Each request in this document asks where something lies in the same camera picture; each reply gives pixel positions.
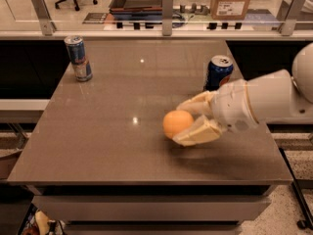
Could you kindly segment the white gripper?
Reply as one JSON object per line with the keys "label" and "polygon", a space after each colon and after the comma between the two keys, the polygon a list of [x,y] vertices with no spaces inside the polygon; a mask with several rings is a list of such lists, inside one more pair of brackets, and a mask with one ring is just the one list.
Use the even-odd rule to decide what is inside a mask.
{"label": "white gripper", "polygon": [[249,101],[247,82],[243,79],[225,83],[216,92],[204,91],[179,104],[177,110],[191,115],[204,115],[172,138],[182,146],[214,141],[227,129],[240,132],[258,126]]}

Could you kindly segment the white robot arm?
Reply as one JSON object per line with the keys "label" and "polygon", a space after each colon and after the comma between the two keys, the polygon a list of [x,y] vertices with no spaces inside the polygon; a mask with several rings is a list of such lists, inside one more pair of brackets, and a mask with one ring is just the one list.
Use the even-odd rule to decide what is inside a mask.
{"label": "white robot arm", "polygon": [[313,44],[295,56],[291,70],[252,80],[237,79],[205,91],[178,108],[198,118],[173,136],[182,146],[211,142],[223,133],[247,131],[265,122],[310,123],[313,120]]}

